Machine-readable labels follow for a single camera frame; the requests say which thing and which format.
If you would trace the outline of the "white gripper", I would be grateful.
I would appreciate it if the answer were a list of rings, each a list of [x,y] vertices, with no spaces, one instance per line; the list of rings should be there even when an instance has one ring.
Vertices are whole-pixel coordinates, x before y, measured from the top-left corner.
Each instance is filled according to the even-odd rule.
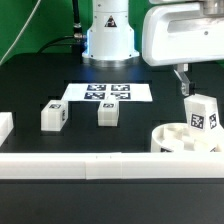
[[[150,66],[174,65],[184,96],[195,84],[187,64],[224,59],[224,10],[209,12],[205,2],[163,4],[146,14],[142,30],[142,57]]]

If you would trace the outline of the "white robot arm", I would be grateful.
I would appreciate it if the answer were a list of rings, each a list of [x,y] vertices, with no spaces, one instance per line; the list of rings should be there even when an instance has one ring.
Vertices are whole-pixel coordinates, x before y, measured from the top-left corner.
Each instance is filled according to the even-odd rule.
[[[86,63],[118,67],[142,57],[151,66],[172,65],[182,94],[194,93],[185,72],[189,63],[224,59],[224,0],[149,0],[142,50],[135,50],[128,22],[129,0],[93,0]]]

